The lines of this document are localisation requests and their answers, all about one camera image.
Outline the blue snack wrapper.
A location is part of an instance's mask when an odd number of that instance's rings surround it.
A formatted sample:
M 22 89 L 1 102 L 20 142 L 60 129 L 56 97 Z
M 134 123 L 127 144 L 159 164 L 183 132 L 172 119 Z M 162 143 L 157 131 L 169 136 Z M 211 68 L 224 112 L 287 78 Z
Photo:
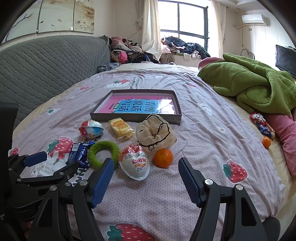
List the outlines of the blue snack wrapper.
M 89 168 L 88 150 L 95 144 L 95 141 L 74 143 L 66 164 L 77 163 L 79 168 Z

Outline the large orange tangerine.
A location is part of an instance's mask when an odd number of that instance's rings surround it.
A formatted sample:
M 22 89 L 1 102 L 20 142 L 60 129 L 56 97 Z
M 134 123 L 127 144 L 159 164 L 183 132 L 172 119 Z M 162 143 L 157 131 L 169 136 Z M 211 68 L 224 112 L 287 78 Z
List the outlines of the large orange tangerine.
M 173 154 L 168 149 L 158 150 L 153 157 L 154 164 L 159 168 L 165 169 L 169 168 L 173 162 L 173 159 Z

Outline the yellow cracker packet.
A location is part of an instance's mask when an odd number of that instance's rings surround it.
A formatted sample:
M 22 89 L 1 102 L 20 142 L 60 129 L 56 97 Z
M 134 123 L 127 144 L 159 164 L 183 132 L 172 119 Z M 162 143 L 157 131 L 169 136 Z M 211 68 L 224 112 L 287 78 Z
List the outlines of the yellow cracker packet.
M 114 118 L 109 123 L 118 140 L 126 141 L 135 134 L 134 129 L 121 118 Z

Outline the red blue egg toy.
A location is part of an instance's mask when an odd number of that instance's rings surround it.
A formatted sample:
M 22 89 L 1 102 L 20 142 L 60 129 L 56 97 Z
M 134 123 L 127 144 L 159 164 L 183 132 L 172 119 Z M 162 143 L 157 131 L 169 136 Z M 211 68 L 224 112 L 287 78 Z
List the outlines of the red blue egg toy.
M 85 121 L 79 127 L 79 132 L 81 136 L 87 138 L 88 140 L 93 140 L 95 138 L 101 137 L 103 131 L 104 128 L 102 124 L 95 120 Z

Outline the small tangerine at edge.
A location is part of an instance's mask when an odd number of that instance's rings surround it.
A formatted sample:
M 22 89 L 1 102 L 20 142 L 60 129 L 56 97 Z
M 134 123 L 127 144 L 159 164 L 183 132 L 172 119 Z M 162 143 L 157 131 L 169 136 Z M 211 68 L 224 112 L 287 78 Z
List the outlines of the small tangerine at edge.
M 271 146 L 271 139 L 269 137 L 264 137 L 261 142 L 266 149 Z

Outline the grey quilted headboard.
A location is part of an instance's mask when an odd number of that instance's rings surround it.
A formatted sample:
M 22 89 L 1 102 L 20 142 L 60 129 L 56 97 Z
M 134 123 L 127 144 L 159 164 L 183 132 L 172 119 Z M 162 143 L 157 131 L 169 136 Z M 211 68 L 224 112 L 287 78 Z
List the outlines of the grey quilted headboard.
M 1 101 L 18 104 L 14 126 L 33 110 L 110 62 L 109 38 L 49 36 L 1 51 Z

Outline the dark patterned cloth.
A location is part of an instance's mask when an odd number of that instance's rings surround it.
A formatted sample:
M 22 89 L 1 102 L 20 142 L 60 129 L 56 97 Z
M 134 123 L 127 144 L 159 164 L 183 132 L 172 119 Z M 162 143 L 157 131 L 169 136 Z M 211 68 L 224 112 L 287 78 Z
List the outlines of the dark patterned cloth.
M 111 71 L 119 67 L 119 63 L 106 63 L 97 67 L 96 73 Z

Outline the green blanket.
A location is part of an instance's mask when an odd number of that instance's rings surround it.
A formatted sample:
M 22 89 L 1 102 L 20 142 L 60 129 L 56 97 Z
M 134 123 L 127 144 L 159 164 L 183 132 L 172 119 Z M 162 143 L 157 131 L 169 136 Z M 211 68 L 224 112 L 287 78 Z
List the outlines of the green blanket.
M 253 113 L 290 115 L 295 108 L 295 81 L 286 71 L 248 57 L 224 53 L 207 57 L 198 65 L 198 76 L 218 94 L 235 97 L 238 105 Z

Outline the clothes pile by headboard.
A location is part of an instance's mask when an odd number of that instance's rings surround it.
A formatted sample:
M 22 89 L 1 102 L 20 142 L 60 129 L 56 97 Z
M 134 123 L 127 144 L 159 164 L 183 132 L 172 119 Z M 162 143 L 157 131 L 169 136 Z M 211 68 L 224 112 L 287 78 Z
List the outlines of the clothes pile by headboard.
M 140 44 L 122 37 L 114 36 L 109 39 L 110 59 L 113 63 L 146 63 L 160 64 L 151 53 L 145 52 Z

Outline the dark clothes on windowsill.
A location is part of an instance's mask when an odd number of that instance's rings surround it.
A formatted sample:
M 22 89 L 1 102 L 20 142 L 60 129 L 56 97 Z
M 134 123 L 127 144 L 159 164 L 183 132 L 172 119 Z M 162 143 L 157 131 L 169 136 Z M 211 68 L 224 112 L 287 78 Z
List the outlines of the dark clothes on windowsill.
M 207 50 L 198 43 L 186 43 L 177 37 L 164 37 L 161 39 L 162 53 L 205 59 L 210 57 Z

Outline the dark framed window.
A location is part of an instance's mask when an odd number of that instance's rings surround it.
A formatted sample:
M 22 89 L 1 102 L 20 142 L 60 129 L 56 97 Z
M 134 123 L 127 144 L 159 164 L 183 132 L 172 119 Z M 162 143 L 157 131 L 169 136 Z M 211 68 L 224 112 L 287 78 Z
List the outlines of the dark framed window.
M 208 48 L 210 1 L 158 1 L 161 38 L 176 37 Z

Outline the cream curtain left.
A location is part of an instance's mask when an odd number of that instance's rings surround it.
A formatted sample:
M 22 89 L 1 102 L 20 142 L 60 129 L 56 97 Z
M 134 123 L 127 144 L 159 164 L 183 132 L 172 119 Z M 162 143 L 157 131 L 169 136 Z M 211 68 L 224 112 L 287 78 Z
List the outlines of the cream curtain left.
M 142 49 L 159 60 L 161 49 L 160 21 L 157 0 L 136 1 L 136 24 L 142 29 Z

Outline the cream curtain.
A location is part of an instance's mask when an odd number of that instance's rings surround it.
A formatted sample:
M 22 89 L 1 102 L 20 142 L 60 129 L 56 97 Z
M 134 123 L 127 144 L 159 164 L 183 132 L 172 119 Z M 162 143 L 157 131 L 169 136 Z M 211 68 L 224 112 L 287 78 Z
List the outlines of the cream curtain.
M 136 24 L 142 29 L 142 49 L 159 60 L 161 49 L 160 21 L 157 0 L 136 1 Z
M 216 16 L 216 25 L 218 31 L 218 54 L 223 57 L 223 42 L 226 28 L 226 6 L 218 1 L 212 1 L 212 5 Z

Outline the cream curtain right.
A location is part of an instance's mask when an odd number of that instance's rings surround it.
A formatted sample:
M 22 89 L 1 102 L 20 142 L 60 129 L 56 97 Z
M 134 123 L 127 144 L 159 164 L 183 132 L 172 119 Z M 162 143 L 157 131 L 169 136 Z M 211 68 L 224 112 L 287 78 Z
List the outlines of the cream curtain right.
M 218 54 L 223 57 L 223 42 L 226 28 L 226 6 L 218 1 L 212 1 L 212 5 L 216 16 L 216 25 L 218 31 Z

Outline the floral wall painting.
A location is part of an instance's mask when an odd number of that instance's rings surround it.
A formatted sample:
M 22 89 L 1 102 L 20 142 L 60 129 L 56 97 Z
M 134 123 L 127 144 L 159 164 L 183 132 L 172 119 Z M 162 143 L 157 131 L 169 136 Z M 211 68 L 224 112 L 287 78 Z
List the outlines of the floral wall painting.
M 7 32 L 3 43 L 12 39 L 47 32 L 94 33 L 95 4 L 92 0 L 35 1 Z

